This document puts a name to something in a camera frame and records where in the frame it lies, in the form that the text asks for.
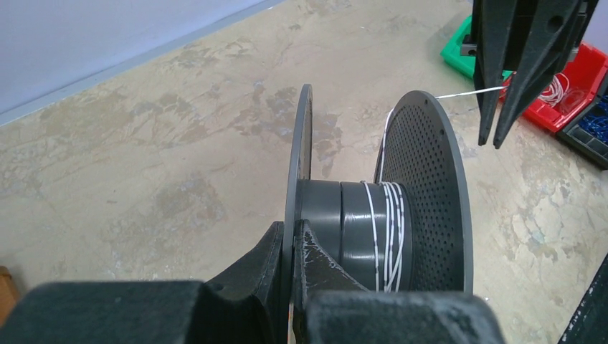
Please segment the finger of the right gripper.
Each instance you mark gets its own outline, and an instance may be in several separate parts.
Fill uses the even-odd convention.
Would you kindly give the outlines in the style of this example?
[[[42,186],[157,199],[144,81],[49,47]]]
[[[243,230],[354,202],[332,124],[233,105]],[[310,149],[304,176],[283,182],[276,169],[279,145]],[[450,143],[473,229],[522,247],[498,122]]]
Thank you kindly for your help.
[[[493,139],[500,148],[514,122],[562,71],[580,45],[597,1],[493,1],[497,62],[514,75]]]
[[[528,105],[524,81],[510,81],[507,88],[491,91],[503,84],[503,72],[519,71],[528,36],[527,1],[474,1],[471,21],[471,44],[475,45],[476,90],[480,109],[478,144],[485,145],[490,137],[499,98],[503,98],[493,139],[502,146],[514,122]]]

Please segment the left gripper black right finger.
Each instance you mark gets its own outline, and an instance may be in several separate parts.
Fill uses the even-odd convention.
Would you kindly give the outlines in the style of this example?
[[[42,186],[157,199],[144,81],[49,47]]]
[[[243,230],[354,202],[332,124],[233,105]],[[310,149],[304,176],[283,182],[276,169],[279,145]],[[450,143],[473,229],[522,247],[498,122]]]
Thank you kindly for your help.
[[[296,343],[504,343],[498,320],[462,292],[374,292],[319,245],[307,220],[294,242]]]

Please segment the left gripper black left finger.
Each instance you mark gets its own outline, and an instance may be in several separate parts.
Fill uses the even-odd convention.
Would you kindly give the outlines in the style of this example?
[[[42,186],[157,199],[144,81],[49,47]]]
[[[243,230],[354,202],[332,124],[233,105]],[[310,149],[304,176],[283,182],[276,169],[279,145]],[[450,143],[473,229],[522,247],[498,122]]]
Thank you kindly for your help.
[[[276,221],[208,282],[53,282],[17,303],[3,343],[283,343]]]

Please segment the black cable spool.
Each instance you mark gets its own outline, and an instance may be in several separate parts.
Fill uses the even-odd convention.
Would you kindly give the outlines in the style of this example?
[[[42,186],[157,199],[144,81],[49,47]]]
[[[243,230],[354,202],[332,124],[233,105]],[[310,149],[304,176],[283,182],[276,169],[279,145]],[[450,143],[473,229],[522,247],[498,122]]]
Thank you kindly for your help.
[[[472,224],[455,133],[435,97],[404,95],[387,116],[372,181],[311,177],[313,89],[295,114],[282,243],[280,310],[292,329],[294,242],[307,220],[319,245],[374,292],[472,293]]]

